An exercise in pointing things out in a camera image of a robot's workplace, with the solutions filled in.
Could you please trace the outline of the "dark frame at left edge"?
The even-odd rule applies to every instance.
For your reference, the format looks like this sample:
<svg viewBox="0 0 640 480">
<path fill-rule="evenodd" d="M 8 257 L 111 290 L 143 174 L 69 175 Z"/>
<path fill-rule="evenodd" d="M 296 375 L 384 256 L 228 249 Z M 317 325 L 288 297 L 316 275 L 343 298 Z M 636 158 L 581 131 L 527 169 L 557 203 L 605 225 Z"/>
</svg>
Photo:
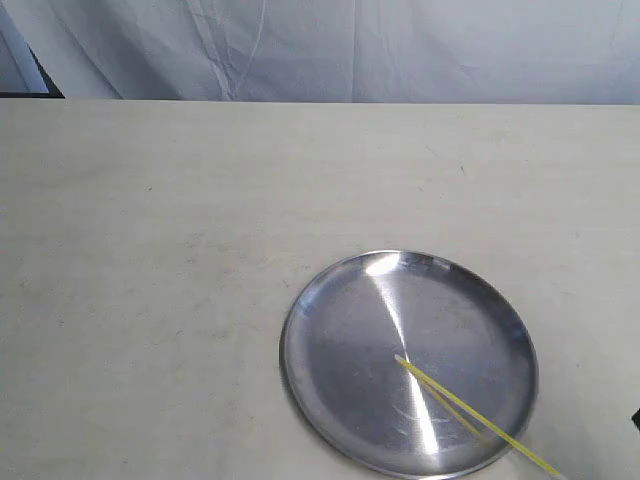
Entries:
<svg viewBox="0 0 640 480">
<path fill-rule="evenodd" d="M 65 99 L 52 78 L 28 48 L 29 56 L 7 53 L 1 56 L 1 97 Z"/>
</svg>

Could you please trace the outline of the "white backdrop cloth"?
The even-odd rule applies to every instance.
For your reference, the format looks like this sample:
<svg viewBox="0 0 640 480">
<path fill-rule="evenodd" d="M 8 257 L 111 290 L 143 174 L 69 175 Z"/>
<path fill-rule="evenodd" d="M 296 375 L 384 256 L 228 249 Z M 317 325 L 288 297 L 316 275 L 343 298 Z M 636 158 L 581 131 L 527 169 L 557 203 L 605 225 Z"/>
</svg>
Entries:
<svg viewBox="0 0 640 480">
<path fill-rule="evenodd" d="M 635 104 L 635 1 L 5 1 L 61 93 Z"/>
</svg>

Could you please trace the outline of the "round silver metal plate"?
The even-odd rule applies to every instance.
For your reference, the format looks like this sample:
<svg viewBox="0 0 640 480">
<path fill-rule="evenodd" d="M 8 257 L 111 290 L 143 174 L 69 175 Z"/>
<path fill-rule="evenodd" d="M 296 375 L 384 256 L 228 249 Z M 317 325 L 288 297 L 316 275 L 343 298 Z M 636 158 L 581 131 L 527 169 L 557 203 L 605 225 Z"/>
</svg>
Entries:
<svg viewBox="0 0 640 480">
<path fill-rule="evenodd" d="M 443 405 L 413 368 L 515 437 L 538 394 L 533 343 L 502 294 L 461 265 L 406 250 L 362 253 L 319 273 L 287 315 L 280 362 L 323 440 L 402 479 L 461 477 L 509 448 Z"/>
</svg>

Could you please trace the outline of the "thin yellow-green strip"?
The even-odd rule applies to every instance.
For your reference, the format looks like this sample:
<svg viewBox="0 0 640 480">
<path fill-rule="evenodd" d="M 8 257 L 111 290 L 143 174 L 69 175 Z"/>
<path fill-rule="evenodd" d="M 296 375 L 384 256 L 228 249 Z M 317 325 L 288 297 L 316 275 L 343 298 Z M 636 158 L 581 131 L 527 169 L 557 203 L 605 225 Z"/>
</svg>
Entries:
<svg viewBox="0 0 640 480">
<path fill-rule="evenodd" d="M 472 417 L 476 422 L 480 423 L 486 429 L 491 431 L 494 435 L 498 436 L 500 439 L 509 444 L 513 449 L 518 451 L 521 455 L 526 457 L 529 461 L 535 464 L 538 468 L 543 470 L 547 475 L 549 475 L 553 479 L 566 479 L 566 476 L 562 474 L 558 469 L 553 467 L 549 462 L 544 460 L 539 455 L 535 454 L 528 447 L 522 444 L 520 441 L 516 440 L 514 437 L 509 435 L 506 431 L 502 430 L 500 427 L 491 422 L 484 415 L 479 413 L 472 406 L 464 402 L 458 396 L 456 396 L 451 391 L 447 390 L 443 385 L 438 383 L 436 380 L 431 378 L 422 370 L 418 369 L 415 365 L 410 363 L 405 358 L 401 357 L 398 354 L 394 355 L 394 359 L 397 363 L 402 365 L 406 370 L 408 370 L 420 383 L 424 386 L 428 386 L 429 389 L 433 392 L 436 392 L 440 397 L 443 397 L 448 404 L 453 404 L 459 410 L 465 412 L 468 416 Z"/>
</svg>

